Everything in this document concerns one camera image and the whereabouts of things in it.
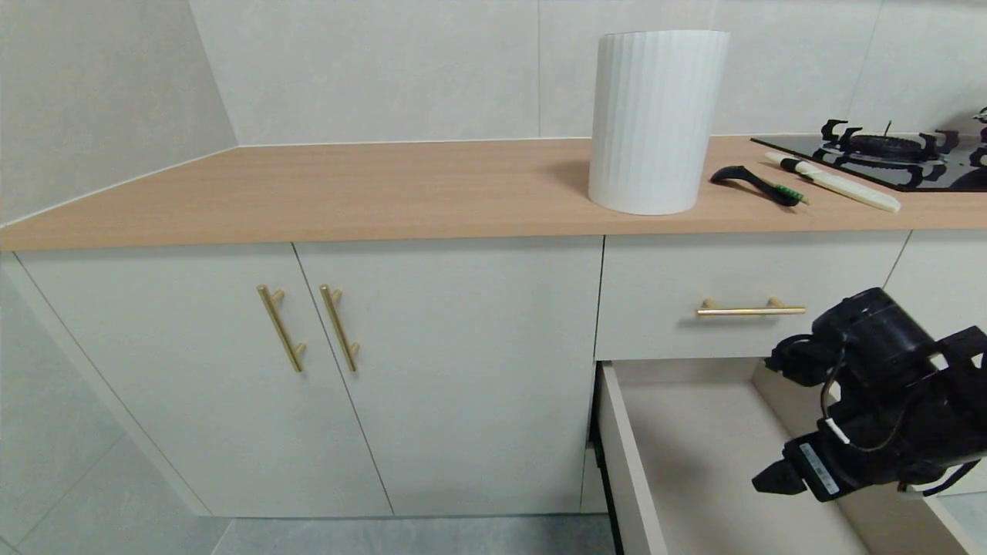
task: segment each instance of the wall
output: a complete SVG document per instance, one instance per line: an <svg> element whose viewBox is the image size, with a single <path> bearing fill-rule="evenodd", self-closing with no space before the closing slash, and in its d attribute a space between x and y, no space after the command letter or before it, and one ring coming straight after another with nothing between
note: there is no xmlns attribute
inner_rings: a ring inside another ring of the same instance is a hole
<svg viewBox="0 0 987 555"><path fill-rule="evenodd" d="M235 145L187 0L4 0L2 220Z"/></svg>
<svg viewBox="0 0 987 555"><path fill-rule="evenodd" d="M972 130L978 0L191 0L241 144L588 136L596 41L732 32L716 133Z"/></svg>

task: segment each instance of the white ribbed vase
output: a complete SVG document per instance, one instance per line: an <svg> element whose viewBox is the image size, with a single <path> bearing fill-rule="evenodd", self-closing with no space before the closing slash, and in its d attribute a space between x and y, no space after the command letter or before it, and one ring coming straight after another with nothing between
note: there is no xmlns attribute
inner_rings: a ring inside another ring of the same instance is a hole
<svg viewBox="0 0 987 555"><path fill-rule="evenodd" d="M600 39L589 197L631 214L696 203L729 33L654 31Z"/></svg>

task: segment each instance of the white cabinet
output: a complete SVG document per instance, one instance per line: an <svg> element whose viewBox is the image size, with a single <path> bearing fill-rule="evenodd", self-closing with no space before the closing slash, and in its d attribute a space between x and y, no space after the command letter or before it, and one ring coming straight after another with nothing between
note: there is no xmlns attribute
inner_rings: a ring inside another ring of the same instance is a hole
<svg viewBox="0 0 987 555"><path fill-rule="evenodd" d="M844 297L882 286L907 231L607 237L596 357L762 357ZM803 314L703 316L765 307Z"/></svg>
<svg viewBox="0 0 987 555"><path fill-rule="evenodd" d="M215 515L390 515L290 244L20 253L125 405ZM296 373L257 286L294 343Z"/></svg>
<svg viewBox="0 0 987 555"><path fill-rule="evenodd" d="M987 332L987 231L917 230L884 290L933 339L979 326ZM944 492L987 491L987 462Z"/></svg>
<svg viewBox="0 0 987 555"><path fill-rule="evenodd" d="M396 515L578 512L601 245L296 245Z"/></svg>

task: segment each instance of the gold handle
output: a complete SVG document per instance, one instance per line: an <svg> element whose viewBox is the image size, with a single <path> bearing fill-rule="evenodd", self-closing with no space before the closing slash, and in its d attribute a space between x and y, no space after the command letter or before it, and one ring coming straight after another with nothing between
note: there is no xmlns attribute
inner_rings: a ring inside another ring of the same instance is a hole
<svg viewBox="0 0 987 555"><path fill-rule="evenodd" d="M261 301L264 302L264 308L267 309L270 322L274 324L274 331L277 332L277 336L281 339L284 351L288 353L288 359L291 360L291 365L295 368L296 372L302 371L302 363L298 358L302 356L302 353L305 353L305 342L291 347L291 338L284 331L284 323L281 322L281 316L277 313L277 308L274 307L274 303L280 302L284 298L284 291L278 289L274 294L270 294L267 291L267 285L258 285L257 292L261 294Z"/></svg>
<svg viewBox="0 0 987 555"><path fill-rule="evenodd" d="M786 306L778 297L768 299L768 306L743 308L718 308L711 298L703 299L703 306L696 309L696 316L785 316L805 314L804 306Z"/></svg>
<svg viewBox="0 0 987 555"><path fill-rule="evenodd" d="M333 328L336 329L336 337L340 340L340 345L342 345L343 353L346 356L346 363L349 364L349 371L356 372L356 361L353 357L360 351L360 343L353 342L350 343L346 338L346 330L342 328L342 320L340 320L340 313L336 310L336 303L340 302L342 298L342 291L329 288L328 285L322 285L319 287L319 291L322 292L322 300L326 303L326 311L329 312L329 319L333 321Z"/></svg>

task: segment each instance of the kitchen counter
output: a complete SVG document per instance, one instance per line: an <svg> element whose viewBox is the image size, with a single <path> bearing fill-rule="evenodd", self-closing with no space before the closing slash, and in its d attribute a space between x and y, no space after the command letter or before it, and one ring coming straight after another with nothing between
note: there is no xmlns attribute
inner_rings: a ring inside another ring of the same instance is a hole
<svg viewBox="0 0 987 555"><path fill-rule="evenodd" d="M902 201L892 214L771 167L767 150L745 136L713 137L704 175L746 165L811 205L784 208L746 185L703 183L684 213L615 212L586 195L588 139L240 147L9 224L0 246L987 228L987 195L873 185Z"/></svg>

